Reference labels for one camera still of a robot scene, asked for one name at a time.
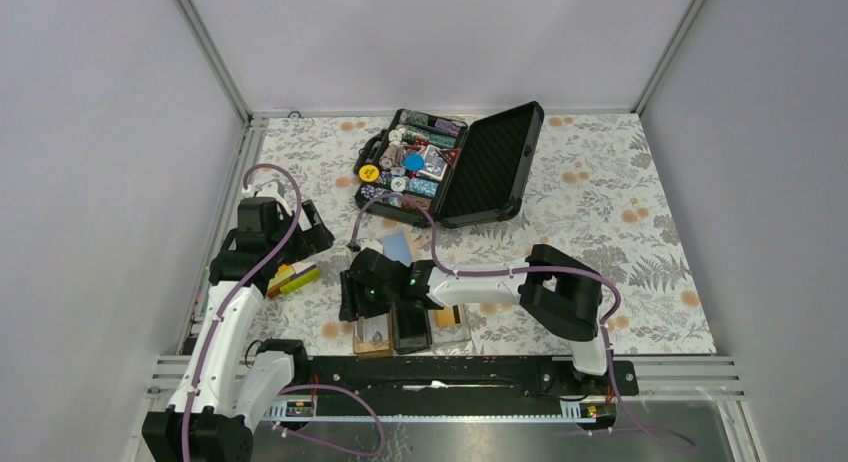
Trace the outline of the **gold magnetic stripe cards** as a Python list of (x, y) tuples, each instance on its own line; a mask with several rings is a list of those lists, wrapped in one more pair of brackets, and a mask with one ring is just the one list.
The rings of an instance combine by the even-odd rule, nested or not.
[(461, 306), (450, 306), (434, 312), (438, 327), (455, 327), (464, 323), (464, 310)]

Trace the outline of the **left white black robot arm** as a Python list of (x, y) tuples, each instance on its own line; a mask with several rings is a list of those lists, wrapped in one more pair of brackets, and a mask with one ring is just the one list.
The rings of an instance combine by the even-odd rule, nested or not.
[(187, 369), (165, 409), (150, 411), (142, 436), (156, 461), (248, 461), (254, 432), (282, 389), (309, 383), (305, 349), (269, 341), (237, 386), (248, 329), (282, 265), (332, 247), (335, 238), (314, 203), (290, 209), (279, 196), (254, 196), (237, 207), (237, 221), (209, 267), (206, 317)]

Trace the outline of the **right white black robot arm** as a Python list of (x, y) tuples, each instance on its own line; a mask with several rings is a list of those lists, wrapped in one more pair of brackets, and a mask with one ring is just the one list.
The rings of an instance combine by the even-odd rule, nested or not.
[(606, 281), (558, 249), (536, 244), (525, 258), (448, 266), (436, 258), (404, 263), (386, 255), (379, 243), (354, 242), (349, 248), (350, 265), (340, 274), (340, 320), (355, 322), (409, 307), (515, 305), (568, 343), (579, 389), (597, 394), (612, 382), (600, 328)]

